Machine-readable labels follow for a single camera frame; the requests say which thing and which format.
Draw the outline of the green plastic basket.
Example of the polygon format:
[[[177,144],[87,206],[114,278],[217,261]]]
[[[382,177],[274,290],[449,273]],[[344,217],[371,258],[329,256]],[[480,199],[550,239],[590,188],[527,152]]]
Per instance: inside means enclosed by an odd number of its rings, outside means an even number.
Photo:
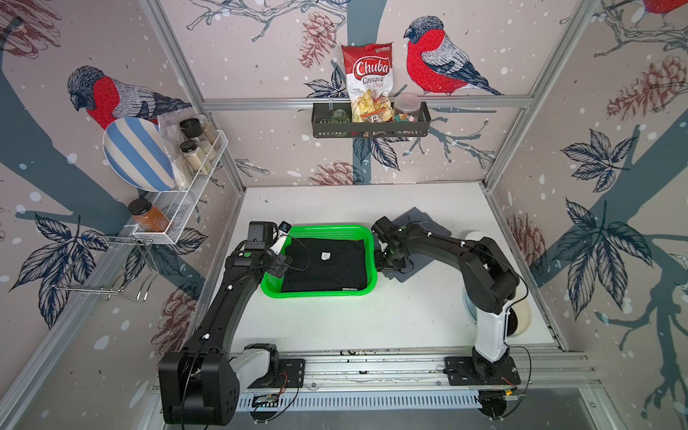
[[[281,293],[283,278],[276,278],[265,274],[261,283],[261,289],[270,298],[296,298],[296,297],[346,297],[364,296],[372,292],[377,283],[377,270],[374,264],[374,251],[376,240],[372,232],[360,225],[329,225],[329,226],[297,226],[290,231],[280,254],[284,254],[286,247],[292,244],[292,240],[302,238],[334,239],[334,240],[363,240],[365,242],[365,266],[367,267],[368,285],[360,291],[335,291],[319,293]]]

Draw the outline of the grey t-shirt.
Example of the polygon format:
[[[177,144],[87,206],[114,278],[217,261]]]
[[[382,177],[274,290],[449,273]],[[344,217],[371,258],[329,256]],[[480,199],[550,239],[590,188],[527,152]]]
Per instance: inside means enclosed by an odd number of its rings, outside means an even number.
[[[433,234],[448,237],[453,235],[449,229],[446,229],[446,227],[434,221],[426,212],[422,212],[417,207],[413,207],[392,221],[394,226],[397,228],[402,227],[410,222],[416,222],[420,224],[424,229],[432,232]],[[399,281],[399,283],[403,283],[409,280],[411,276],[427,267],[430,263],[432,263],[432,260],[429,257],[414,254],[414,256],[407,257],[405,262],[406,267],[400,272],[383,272],[383,276],[389,280],[394,279]]]

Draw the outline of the black t-shirt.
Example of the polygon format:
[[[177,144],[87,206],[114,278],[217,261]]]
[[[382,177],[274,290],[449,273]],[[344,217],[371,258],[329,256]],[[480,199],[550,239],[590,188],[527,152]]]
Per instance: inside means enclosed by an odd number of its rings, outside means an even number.
[[[368,285],[363,240],[302,238],[284,254],[292,259],[281,293],[360,291]]]

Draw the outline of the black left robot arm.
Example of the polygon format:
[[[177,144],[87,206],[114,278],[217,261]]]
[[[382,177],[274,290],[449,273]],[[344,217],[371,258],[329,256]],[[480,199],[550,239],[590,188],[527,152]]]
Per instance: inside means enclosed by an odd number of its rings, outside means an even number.
[[[247,239],[224,263],[220,288],[193,335],[159,362],[164,421],[168,425],[226,426],[243,391],[281,378],[275,345],[254,343],[230,353],[238,324],[265,274],[281,277],[290,258],[281,254],[291,226],[253,221]]]

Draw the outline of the short black-lid spice jar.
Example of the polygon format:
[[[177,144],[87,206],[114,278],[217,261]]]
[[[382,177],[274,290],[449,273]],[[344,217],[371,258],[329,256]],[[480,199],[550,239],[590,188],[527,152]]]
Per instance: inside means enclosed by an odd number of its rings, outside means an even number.
[[[196,141],[187,140],[179,145],[189,166],[200,175],[211,175],[211,164]]]

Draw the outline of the black bowl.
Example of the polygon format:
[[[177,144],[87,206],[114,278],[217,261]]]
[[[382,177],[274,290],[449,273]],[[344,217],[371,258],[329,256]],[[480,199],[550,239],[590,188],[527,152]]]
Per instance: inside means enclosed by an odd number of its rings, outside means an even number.
[[[511,309],[507,316],[506,336],[510,337],[519,329],[519,317],[515,310]]]

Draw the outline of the cream plate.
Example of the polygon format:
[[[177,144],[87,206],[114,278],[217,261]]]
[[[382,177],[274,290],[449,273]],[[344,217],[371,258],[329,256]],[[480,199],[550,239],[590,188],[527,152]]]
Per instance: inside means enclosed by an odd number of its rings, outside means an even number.
[[[530,328],[532,323],[532,310],[529,300],[529,298],[523,299],[512,307],[511,313],[516,317],[516,328],[512,336],[521,336]]]

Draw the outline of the orange spice jar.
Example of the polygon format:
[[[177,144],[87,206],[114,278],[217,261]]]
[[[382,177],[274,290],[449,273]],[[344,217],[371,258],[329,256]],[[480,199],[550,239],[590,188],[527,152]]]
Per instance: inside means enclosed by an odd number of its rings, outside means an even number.
[[[168,217],[149,200],[138,198],[127,206],[134,221],[146,232],[164,232],[169,226]]]

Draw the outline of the green object in shelf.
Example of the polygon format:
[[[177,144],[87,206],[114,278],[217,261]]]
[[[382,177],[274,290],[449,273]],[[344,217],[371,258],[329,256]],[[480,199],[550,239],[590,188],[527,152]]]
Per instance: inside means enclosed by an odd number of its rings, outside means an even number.
[[[351,114],[346,109],[335,109],[329,118],[330,124],[350,124]]]

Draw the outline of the clear lidded candy jar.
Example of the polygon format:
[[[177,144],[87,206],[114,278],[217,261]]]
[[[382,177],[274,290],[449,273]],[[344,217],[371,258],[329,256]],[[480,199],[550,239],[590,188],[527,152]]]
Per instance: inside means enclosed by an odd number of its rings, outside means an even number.
[[[416,94],[401,94],[396,96],[393,104],[393,122],[417,122],[421,111],[422,101]]]

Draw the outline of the blue striped white plate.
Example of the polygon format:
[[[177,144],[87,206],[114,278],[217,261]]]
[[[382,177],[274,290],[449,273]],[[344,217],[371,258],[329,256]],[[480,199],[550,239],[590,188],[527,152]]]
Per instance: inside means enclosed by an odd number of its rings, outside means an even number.
[[[171,162],[160,143],[159,127],[141,118],[119,118],[102,136],[109,166],[127,184],[147,192],[176,187]]]

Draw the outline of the Chuba cassava chips bag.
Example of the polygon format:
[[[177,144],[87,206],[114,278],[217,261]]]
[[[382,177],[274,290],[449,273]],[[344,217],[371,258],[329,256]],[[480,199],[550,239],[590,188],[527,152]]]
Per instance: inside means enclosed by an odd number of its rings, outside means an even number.
[[[392,44],[342,46],[353,123],[392,120]]]

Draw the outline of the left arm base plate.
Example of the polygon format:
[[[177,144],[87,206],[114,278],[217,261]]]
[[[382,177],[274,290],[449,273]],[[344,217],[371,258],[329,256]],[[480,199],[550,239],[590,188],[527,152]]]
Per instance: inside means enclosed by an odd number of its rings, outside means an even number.
[[[281,359],[278,367],[251,385],[252,389],[302,388],[306,371],[303,358]]]

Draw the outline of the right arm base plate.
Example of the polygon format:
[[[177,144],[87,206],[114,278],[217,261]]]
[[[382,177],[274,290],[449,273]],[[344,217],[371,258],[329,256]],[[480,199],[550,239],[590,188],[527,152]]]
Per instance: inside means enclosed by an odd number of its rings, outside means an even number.
[[[443,373],[448,377],[451,386],[521,384],[518,370],[508,354],[494,363],[482,358],[446,357]]]

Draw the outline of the black wall shelf basket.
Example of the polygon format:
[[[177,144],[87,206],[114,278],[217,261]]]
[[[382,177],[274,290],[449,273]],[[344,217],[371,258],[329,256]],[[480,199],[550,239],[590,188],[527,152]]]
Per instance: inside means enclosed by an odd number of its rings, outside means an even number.
[[[317,102],[313,105],[311,125],[316,138],[374,138],[374,137],[425,137],[429,133],[431,116],[423,102],[416,122],[337,123],[331,121],[336,110],[344,110],[351,118],[350,103]]]

